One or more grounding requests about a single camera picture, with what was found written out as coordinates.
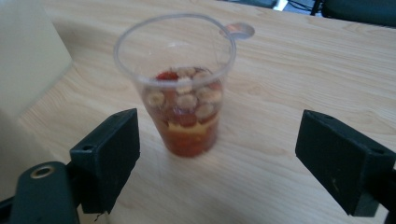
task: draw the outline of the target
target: cup rim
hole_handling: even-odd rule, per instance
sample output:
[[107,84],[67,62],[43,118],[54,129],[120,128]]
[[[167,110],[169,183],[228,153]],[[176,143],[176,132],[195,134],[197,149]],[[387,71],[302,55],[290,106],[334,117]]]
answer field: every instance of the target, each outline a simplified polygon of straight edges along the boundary
[[222,66],[219,70],[215,71],[212,76],[209,77],[204,77],[204,78],[199,78],[199,79],[194,79],[191,82],[187,82],[190,85],[200,85],[200,84],[205,84],[210,80],[216,79],[221,77],[224,73],[228,72],[231,70],[231,67],[233,66],[233,63],[235,61],[236,57],[236,45],[233,37],[231,36],[230,32],[223,26],[220,22],[204,15],[204,14],[197,14],[197,13],[177,13],[177,14],[168,14],[168,15],[163,15],[159,17],[154,17],[142,22],[139,22],[138,24],[130,27],[128,30],[126,30],[118,39],[115,47],[114,47],[114,52],[113,52],[113,57],[114,61],[117,65],[117,67],[124,73],[128,74],[131,76],[131,78],[136,79],[137,81],[153,86],[153,87],[162,87],[162,88],[176,88],[179,86],[184,86],[186,85],[186,82],[175,82],[175,81],[169,81],[169,80],[156,80],[155,78],[150,78],[150,77],[145,77],[142,75],[139,75],[131,70],[129,70],[121,61],[119,58],[119,51],[120,51],[120,45],[121,43],[127,38],[127,36],[139,29],[142,26],[145,26],[147,24],[153,23],[155,21],[162,21],[162,20],[169,20],[169,19],[175,19],[175,18],[195,18],[195,19],[201,19],[205,21],[210,21],[216,26],[219,27],[219,31],[221,32],[222,35],[225,35],[224,37],[230,41],[231,44],[231,52],[230,52],[230,59],[228,62]]

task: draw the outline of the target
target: floor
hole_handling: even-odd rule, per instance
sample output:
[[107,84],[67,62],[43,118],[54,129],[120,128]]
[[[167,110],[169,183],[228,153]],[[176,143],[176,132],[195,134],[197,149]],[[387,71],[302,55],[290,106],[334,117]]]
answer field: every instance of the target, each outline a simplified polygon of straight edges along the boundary
[[314,6],[315,0],[289,0],[282,11],[295,12],[309,15]]

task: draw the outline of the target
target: wood grain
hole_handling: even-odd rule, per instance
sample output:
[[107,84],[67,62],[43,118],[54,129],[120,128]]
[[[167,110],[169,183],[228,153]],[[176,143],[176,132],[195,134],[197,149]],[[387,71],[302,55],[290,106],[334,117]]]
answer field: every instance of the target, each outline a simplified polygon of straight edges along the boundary
[[[111,223],[382,223],[348,217],[295,157],[304,109],[340,119],[396,148],[396,30],[220,1],[42,1],[74,64],[19,120],[47,156],[68,150],[107,116],[138,110],[141,159]],[[192,160],[163,146],[132,82],[117,70],[118,36],[179,11],[256,34],[237,41],[219,140]]]

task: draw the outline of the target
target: fruit salad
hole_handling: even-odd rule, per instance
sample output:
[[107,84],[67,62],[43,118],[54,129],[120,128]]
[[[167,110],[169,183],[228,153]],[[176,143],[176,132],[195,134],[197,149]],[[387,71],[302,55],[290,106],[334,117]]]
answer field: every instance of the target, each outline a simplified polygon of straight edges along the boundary
[[208,151],[217,138],[223,88],[220,80],[192,86],[197,78],[212,76],[202,67],[171,68],[158,74],[158,81],[185,82],[177,88],[146,88],[143,101],[166,145],[181,157]]

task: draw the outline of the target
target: clear plastic cup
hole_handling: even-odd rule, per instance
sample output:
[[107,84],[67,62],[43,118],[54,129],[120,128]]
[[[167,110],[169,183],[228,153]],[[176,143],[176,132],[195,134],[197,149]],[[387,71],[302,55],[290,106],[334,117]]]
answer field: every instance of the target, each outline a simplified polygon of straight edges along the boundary
[[138,23],[118,40],[114,59],[136,85],[166,147],[181,157],[208,151],[218,134],[224,84],[235,43],[200,14]]

